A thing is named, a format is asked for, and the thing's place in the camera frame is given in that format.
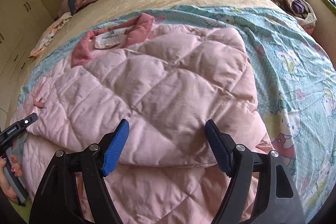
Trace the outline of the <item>small cream patterned cloth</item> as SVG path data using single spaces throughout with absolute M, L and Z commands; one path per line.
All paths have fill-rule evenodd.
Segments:
M 71 13 L 66 12 L 59 19 L 53 22 L 45 30 L 45 32 L 43 32 L 37 44 L 30 52 L 28 59 L 35 59 L 39 57 L 42 54 L 42 52 L 51 44 L 51 42 L 54 39 L 54 36 L 71 20 L 71 18 L 72 18 Z

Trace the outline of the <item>basket of clothes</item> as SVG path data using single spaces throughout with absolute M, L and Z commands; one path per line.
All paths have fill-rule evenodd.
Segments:
M 311 5 L 305 0 L 279 0 L 285 11 L 293 16 L 299 25 L 308 33 L 312 34 L 317 22 L 317 17 Z

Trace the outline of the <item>light blue cartoon bed sheet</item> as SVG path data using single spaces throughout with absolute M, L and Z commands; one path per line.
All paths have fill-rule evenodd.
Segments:
M 68 40 L 33 70 L 20 105 L 33 86 L 70 55 L 88 32 L 98 50 L 120 43 L 119 25 L 148 14 L 155 24 L 234 28 L 245 44 L 257 91 L 257 111 L 295 183 L 305 222 L 323 206 L 335 185 L 335 70 L 325 51 L 291 16 L 266 9 L 196 7 L 136 11 L 96 25 Z

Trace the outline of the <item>beige bed cover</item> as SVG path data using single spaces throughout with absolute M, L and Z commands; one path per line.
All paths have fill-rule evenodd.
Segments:
M 277 9 L 277 6 L 270 0 L 99 0 L 91 3 L 72 16 L 71 20 L 54 36 L 52 43 L 37 59 L 28 59 L 25 70 L 21 74 L 19 86 L 14 90 L 9 111 L 4 112 L 1 109 L 1 126 L 4 127 L 9 123 L 18 102 L 20 87 L 25 83 L 34 65 L 67 40 L 80 35 L 97 24 L 136 10 L 163 9 L 175 5 L 234 6 L 238 8 L 266 7 Z

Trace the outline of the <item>pink quilted down jacket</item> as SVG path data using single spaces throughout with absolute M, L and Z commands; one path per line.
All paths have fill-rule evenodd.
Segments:
M 105 183 L 125 223 L 210 223 L 229 178 L 204 133 L 221 132 L 254 152 L 272 144 L 257 111 L 245 44 L 234 28 L 155 24 L 142 14 L 118 26 L 120 45 L 98 50 L 87 33 L 27 94 L 14 114 L 36 113 L 23 149 L 30 196 L 57 149 L 82 151 L 120 120 L 130 133 Z

